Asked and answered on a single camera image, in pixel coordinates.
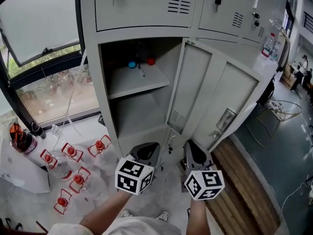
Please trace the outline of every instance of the desk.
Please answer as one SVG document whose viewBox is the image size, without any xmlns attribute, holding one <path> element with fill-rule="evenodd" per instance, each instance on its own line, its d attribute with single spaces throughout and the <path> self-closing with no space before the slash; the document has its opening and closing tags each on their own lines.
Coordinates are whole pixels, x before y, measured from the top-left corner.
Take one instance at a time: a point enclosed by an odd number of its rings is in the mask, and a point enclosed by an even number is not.
<svg viewBox="0 0 313 235">
<path fill-rule="evenodd" d="M 298 72 L 297 68 L 294 68 L 291 64 L 287 64 L 284 71 L 283 75 L 281 76 L 281 80 L 285 82 L 285 84 L 292 88 L 293 84 L 296 81 L 296 77 L 293 75 L 293 73 Z"/>
<path fill-rule="evenodd" d="M 299 71 L 298 68 L 297 68 L 295 65 L 290 65 L 290 68 L 291 68 L 291 69 L 290 69 L 291 72 L 290 72 L 288 78 L 290 78 L 290 75 L 291 75 L 291 74 L 295 75 L 295 74 Z"/>
</svg>

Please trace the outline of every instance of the blue ball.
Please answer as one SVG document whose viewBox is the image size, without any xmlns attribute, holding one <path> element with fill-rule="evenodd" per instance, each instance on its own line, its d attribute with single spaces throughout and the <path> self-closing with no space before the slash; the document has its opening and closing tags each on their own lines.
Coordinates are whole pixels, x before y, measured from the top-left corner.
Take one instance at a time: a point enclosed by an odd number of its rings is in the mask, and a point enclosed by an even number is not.
<svg viewBox="0 0 313 235">
<path fill-rule="evenodd" d="M 131 68 L 131 69 L 135 68 L 135 67 L 136 67 L 136 62 L 130 61 L 130 62 L 128 63 L 128 67 Z"/>
</svg>

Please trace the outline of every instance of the shelf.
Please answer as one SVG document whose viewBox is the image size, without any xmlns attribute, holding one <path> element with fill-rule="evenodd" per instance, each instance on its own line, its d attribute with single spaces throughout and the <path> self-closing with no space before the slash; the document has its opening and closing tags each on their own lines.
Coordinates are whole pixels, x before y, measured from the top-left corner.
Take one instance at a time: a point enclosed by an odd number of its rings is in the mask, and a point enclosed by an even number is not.
<svg viewBox="0 0 313 235">
<path fill-rule="evenodd" d="M 111 101 L 118 138 L 165 124 L 165 116 L 149 93 Z"/>
<path fill-rule="evenodd" d="M 110 76 L 109 99 L 144 92 L 170 84 L 170 80 L 156 65 L 142 64 L 141 68 L 146 74 L 145 77 L 142 76 L 138 68 L 115 68 Z"/>
</svg>

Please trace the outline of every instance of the sneaker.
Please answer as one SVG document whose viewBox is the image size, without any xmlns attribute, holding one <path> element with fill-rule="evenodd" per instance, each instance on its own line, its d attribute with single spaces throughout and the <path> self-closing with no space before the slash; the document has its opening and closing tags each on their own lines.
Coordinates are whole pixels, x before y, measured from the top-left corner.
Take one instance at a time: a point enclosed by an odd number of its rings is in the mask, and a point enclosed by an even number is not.
<svg viewBox="0 0 313 235">
<path fill-rule="evenodd" d="M 121 217 L 133 217 L 133 216 L 134 215 L 132 215 L 129 210 L 124 210 L 121 215 Z"/>
<path fill-rule="evenodd" d="M 170 215 L 169 213 L 166 211 L 162 211 L 157 217 L 156 219 L 160 219 L 163 220 L 164 222 L 168 222 Z"/>
</svg>

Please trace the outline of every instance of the person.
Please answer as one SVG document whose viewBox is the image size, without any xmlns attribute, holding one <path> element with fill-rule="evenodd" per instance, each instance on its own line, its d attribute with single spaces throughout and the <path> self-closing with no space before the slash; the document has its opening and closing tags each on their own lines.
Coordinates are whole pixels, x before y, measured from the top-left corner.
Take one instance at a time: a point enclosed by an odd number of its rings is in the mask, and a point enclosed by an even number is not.
<svg viewBox="0 0 313 235">
<path fill-rule="evenodd" d="M 100 207 L 87 214 L 80 224 L 55 224 L 48 235 L 179 235 L 180 230 L 168 223 L 168 212 L 158 217 L 135 217 L 128 210 L 115 219 L 132 194 L 118 191 Z M 187 235 L 210 235 L 204 201 L 191 200 Z"/>
<path fill-rule="evenodd" d="M 302 87 L 309 91 L 309 86 L 308 84 L 310 84 L 311 82 L 311 78 L 312 78 L 312 69 L 308 70 L 306 73 L 305 73 L 305 76 L 303 78 L 303 84 L 302 84 Z"/>
<path fill-rule="evenodd" d="M 297 88 L 297 85 L 301 83 L 302 78 L 304 76 L 304 74 L 306 73 L 307 69 L 308 69 L 308 57 L 306 55 L 302 56 L 303 58 L 303 62 L 300 62 L 300 68 L 299 71 L 297 72 L 297 77 L 296 77 L 296 81 L 294 82 L 293 86 L 291 87 L 291 90 L 295 90 Z"/>
</svg>

